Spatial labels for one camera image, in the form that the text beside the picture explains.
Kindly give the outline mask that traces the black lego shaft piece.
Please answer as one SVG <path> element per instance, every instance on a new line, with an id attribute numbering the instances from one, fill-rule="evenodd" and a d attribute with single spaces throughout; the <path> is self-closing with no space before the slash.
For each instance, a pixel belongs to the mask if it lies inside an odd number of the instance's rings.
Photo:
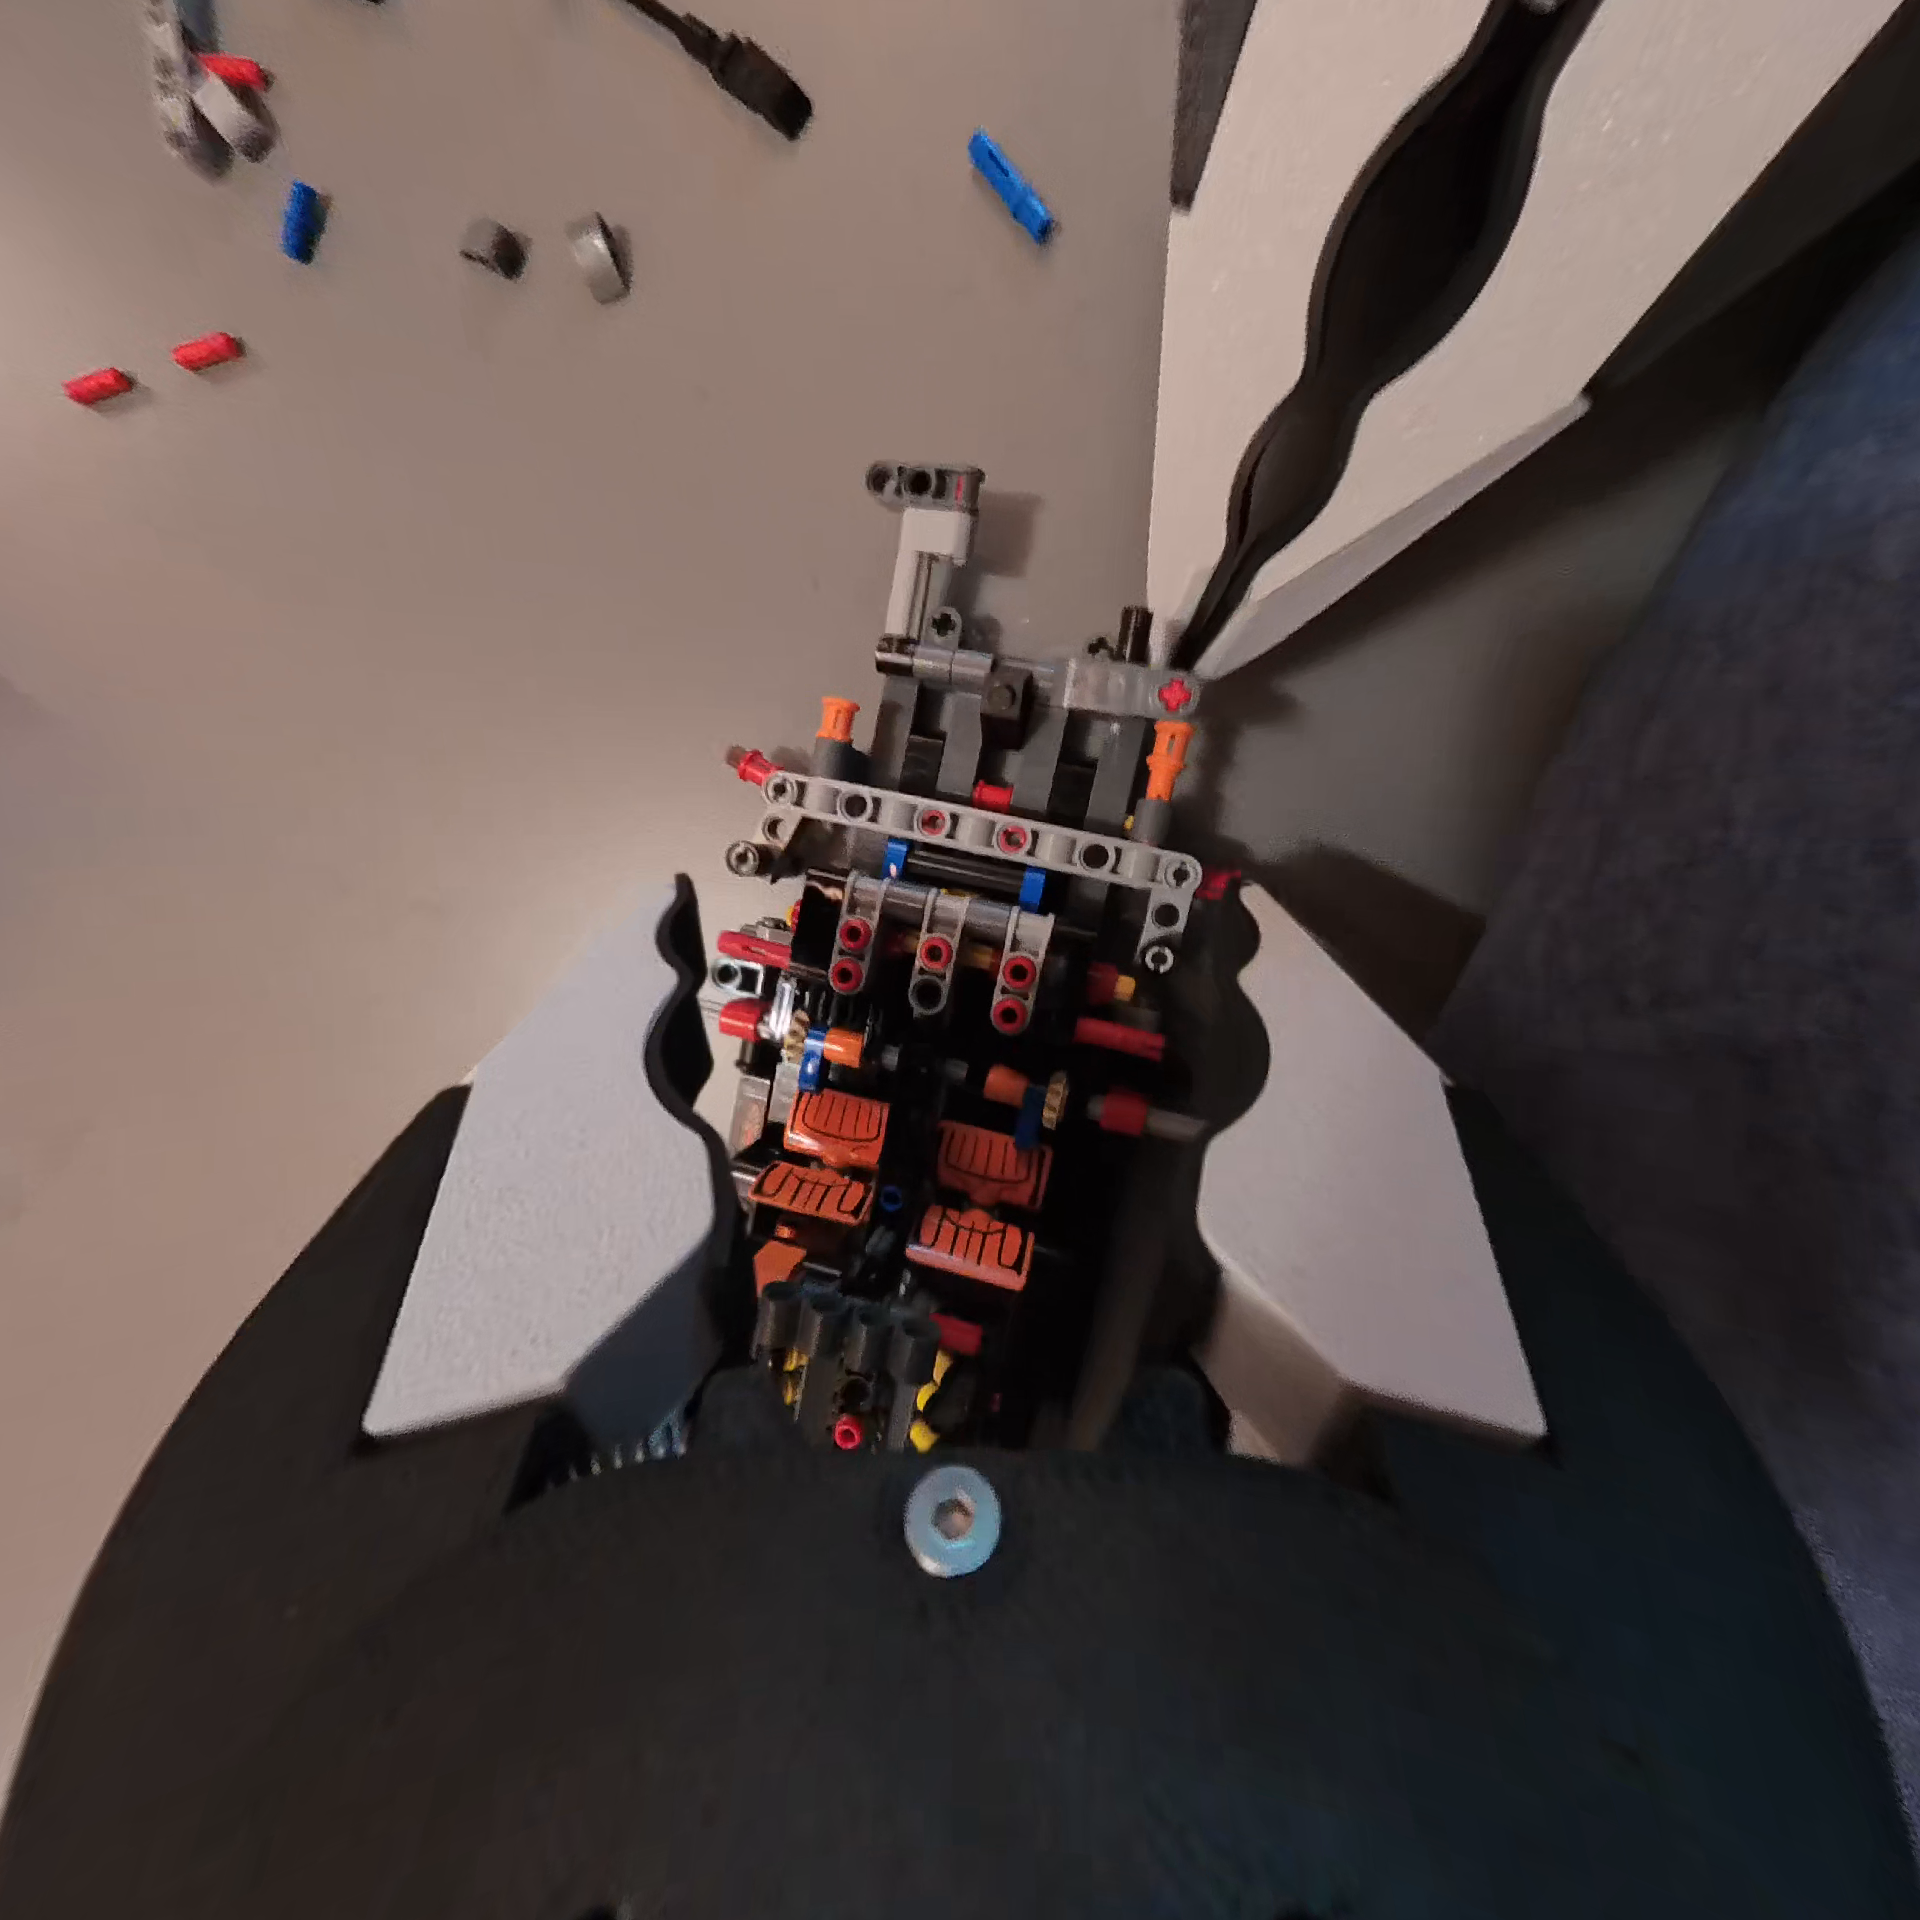
<path id="1" fill-rule="evenodd" d="M 810 98 L 790 71 L 753 39 L 719 31 L 690 11 L 663 2 L 629 2 L 695 61 L 730 101 L 753 112 L 780 138 L 796 142 L 808 126 Z"/>

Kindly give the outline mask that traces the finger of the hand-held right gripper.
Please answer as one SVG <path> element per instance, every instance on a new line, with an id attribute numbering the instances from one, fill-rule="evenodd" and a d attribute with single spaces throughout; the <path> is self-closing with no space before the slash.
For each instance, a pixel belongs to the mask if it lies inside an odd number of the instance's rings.
<path id="1" fill-rule="evenodd" d="M 1391 508 L 1457 452 L 1503 445 L 1503 478 L 1584 419 L 1596 366 L 1893 4 L 1501 7 L 1503 250 L 1462 317 L 1364 410 L 1353 472 L 1297 559 L 1353 527 L 1401 452 Z"/>
<path id="2" fill-rule="evenodd" d="M 1167 219 L 1148 596 L 1172 668 L 1244 668 L 1503 472 L 1503 445 L 1290 555 L 1370 399 L 1503 250 L 1501 4 L 1253 4 Z"/>

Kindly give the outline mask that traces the multicoloured lego model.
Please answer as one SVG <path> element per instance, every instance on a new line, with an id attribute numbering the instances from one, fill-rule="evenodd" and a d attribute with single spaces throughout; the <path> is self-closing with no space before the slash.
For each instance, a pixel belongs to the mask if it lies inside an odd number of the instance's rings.
<path id="1" fill-rule="evenodd" d="M 1069 656 L 990 640 L 956 599 L 982 486 L 865 468 L 896 524 L 871 734 L 828 694 L 808 757 L 726 757 L 759 797 L 726 867 L 798 884 L 710 954 L 751 1359 L 845 1456 L 1069 1444 L 1124 1180 L 1201 1133 L 1182 970 L 1218 887 L 1128 815 L 1205 685 L 1148 608 Z"/>

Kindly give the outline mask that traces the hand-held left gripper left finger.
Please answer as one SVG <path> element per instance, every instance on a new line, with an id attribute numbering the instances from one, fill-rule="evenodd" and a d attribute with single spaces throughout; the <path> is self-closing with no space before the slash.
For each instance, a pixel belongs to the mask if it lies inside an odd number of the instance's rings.
<path id="1" fill-rule="evenodd" d="M 553 1407 L 599 1451 L 670 1426 L 725 1348 L 729 1155 L 686 875 L 661 882 L 490 1047 L 362 1410 L 393 1443 Z"/>

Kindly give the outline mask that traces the grey lego liftarm orange pin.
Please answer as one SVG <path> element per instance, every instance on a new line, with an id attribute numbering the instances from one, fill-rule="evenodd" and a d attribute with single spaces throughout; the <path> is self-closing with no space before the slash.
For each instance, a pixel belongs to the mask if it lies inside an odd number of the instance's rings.
<path id="1" fill-rule="evenodd" d="M 1151 749 L 1144 757 L 1144 787 L 1128 815 L 1128 837 L 1143 845 L 1161 845 L 1167 837 L 1176 781 L 1183 773 L 1192 724 L 1154 723 Z"/>

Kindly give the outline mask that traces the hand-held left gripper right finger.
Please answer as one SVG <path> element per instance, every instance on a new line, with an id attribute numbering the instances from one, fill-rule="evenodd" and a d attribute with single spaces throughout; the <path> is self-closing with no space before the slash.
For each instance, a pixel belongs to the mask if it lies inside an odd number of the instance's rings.
<path id="1" fill-rule="evenodd" d="M 1258 884 L 1191 975 L 1201 1133 L 1148 1135 L 1074 1388 L 1094 1451 L 1161 1354 L 1191 1359 L 1237 1451 L 1320 1467 L 1376 1414 L 1505 1448 L 1546 1436 L 1490 1231 L 1423 1050 Z"/>

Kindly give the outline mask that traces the small grey lego piece red pin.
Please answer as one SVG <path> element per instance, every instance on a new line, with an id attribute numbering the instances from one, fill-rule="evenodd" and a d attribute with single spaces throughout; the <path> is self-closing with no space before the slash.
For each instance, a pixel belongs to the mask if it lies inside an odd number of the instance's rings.
<path id="1" fill-rule="evenodd" d="M 237 158 L 260 162 L 272 155 L 279 133 L 266 107 L 269 71 L 244 55 L 191 53 L 188 59 L 188 101 L 199 119 Z"/>

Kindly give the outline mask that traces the person's blue sweater torso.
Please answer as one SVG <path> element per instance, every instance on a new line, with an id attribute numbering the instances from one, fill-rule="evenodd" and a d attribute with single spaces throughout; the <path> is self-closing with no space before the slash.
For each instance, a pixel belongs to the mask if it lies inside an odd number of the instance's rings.
<path id="1" fill-rule="evenodd" d="M 1762 1453 L 1916 1824 L 1916 236 L 1590 675 L 1432 1039 Z"/>

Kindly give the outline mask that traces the long blue lego pin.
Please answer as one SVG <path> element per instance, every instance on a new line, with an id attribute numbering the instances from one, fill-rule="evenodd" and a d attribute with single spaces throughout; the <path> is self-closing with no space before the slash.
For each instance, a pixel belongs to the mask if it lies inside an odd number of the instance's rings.
<path id="1" fill-rule="evenodd" d="M 997 138 L 985 128 L 976 128 L 966 139 L 966 158 L 976 178 L 988 184 L 1021 234 L 1034 246 L 1049 244 L 1057 226 L 1056 215 Z"/>

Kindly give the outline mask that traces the long light grey lego beam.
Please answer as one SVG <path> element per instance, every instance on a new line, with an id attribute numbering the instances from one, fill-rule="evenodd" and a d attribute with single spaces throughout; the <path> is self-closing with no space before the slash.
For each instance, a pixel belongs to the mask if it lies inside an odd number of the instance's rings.
<path id="1" fill-rule="evenodd" d="M 160 142 L 197 176 L 214 178 L 228 165 L 228 148 L 194 101 L 200 66 L 183 4 L 140 2 L 136 14 Z"/>

